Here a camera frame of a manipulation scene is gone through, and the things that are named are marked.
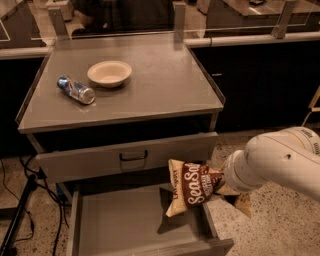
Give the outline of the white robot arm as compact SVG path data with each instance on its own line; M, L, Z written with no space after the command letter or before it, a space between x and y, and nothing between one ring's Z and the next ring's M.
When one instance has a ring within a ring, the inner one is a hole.
M320 137L306 127L257 135L227 158L223 173L240 193L271 181L320 201Z

